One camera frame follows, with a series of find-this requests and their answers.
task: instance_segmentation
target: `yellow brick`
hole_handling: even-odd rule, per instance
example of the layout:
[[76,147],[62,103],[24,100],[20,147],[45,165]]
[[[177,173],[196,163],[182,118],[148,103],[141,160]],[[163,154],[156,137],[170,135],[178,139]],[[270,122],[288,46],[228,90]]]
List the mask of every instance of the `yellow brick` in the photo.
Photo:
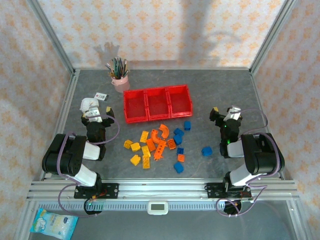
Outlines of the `yellow brick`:
[[132,149],[132,152],[136,152],[136,151],[139,151],[141,149],[141,146],[138,142],[135,142],[133,144],[131,144],[131,149]]
[[149,148],[148,148],[147,145],[146,146],[142,146],[141,149],[142,149],[143,155],[149,156],[149,158],[151,157],[151,154],[150,154],[150,151],[149,151]]
[[133,141],[130,141],[130,140],[128,139],[128,140],[125,140],[123,146],[124,146],[126,149],[129,149],[130,146],[131,146],[131,144],[133,144],[133,143],[134,143]]
[[130,159],[130,162],[131,162],[133,165],[137,166],[138,163],[140,163],[140,160],[141,160],[141,157],[139,157],[139,156],[136,154],[136,155],[134,155],[134,156]]
[[146,143],[148,134],[149,134],[148,131],[142,131],[141,138],[140,138],[141,143]]
[[142,156],[142,168],[149,169],[150,168],[150,157],[149,156]]

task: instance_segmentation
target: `white card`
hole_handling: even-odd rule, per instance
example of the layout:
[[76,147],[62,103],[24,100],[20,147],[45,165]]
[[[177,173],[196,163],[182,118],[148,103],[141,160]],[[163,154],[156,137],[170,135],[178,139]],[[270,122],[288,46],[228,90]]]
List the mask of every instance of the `white card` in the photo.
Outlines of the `white card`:
[[98,99],[98,100],[101,100],[101,101],[104,101],[107,96],[108,96],[108,94],[104,94],[104,93],[97,92],[97,93],[95,94],[94,98],[95,98],[95,99]]

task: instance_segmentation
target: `patterned wallpaper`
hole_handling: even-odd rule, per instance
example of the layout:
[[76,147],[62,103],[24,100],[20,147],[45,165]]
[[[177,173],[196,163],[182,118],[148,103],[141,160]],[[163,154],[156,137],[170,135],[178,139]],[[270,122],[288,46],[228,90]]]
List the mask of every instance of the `patterned wallpaper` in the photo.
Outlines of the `patterned wallpaper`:
[[75,68],[249,67],[285,0],[40,0]]
[[0,4],[0,239],[11,240],[70,75],[26,0]]
[[314,236],[320,235],[319,13],[319,0],[299,0],[255,76]]

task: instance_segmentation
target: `small card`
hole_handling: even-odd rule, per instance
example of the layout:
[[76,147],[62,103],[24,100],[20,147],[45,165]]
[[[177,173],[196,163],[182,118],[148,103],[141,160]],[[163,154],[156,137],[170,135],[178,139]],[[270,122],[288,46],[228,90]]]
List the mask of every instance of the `small card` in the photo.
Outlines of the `small card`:
[[104,94],[104,93],[100,93],[100,92],[97,92],[94,96],[95,99],[98,99],[98,100],[101,100],[101,101],[104,101],[108,99],[109,95],[108,94]]

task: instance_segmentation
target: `pen holder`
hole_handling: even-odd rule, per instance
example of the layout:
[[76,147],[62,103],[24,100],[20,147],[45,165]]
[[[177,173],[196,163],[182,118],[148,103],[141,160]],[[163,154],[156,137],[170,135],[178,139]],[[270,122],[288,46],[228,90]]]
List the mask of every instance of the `pen holder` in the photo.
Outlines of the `pen holder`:
[[118,92],[118,93],[123,93],[124,91],[129,90],[130,88],[130,83],[128,80],[128,75],[121,78],[121,79],[112,79],[112,85],[114,85],[114,89]]

